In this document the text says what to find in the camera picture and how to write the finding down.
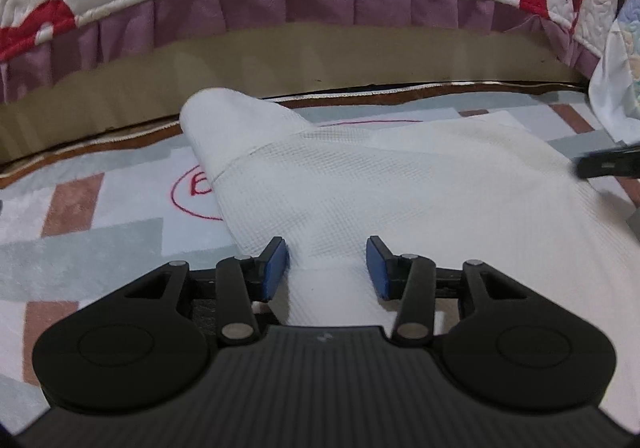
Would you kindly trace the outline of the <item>cream zip-up hoodie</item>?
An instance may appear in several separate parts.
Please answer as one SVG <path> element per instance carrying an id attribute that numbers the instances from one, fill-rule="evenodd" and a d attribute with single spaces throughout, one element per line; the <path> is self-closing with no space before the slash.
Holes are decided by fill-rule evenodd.
<path id="1" fill-rule="evenodd" d="M 639 426 L 639 242 L 609 197 L 509 116 L 318 126 L 228 89 L 186 101 L 181 128 L 239 250 L 290 252 L 271 302 L 289 325 L 379 324 L 367 239 L 445 268 L 480 259 L 600 327 L 617 355 L 603 400 Z"/>

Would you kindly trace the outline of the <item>floral quilted blanket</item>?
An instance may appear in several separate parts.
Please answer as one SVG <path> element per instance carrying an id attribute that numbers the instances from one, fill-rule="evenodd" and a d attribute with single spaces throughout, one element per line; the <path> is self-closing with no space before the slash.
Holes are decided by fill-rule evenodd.
<path id="1" fill-rule="evenodd" d="M 639 0 L 624 0 L 590 80 L 594 115 L 616 143 L 639 142 Z"/>

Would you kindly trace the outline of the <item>checkered play mat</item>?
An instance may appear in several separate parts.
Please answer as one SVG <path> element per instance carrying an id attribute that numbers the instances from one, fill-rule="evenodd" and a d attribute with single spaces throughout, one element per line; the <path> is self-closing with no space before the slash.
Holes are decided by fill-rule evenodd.
<path id="1" fill-rule="evenodd" d="M 495 113 L 567 157 L 608 148 L 586 96 L 455 85 L 299 96 L 328 126 L 374 128 Z M 56 321 L 172 259 L 196 269 L 232 253 L 217 201 L 176 121 L 52 155 L 1 192 L 1 422 L 21 431 L 46 410 L 32 346 Z"/>

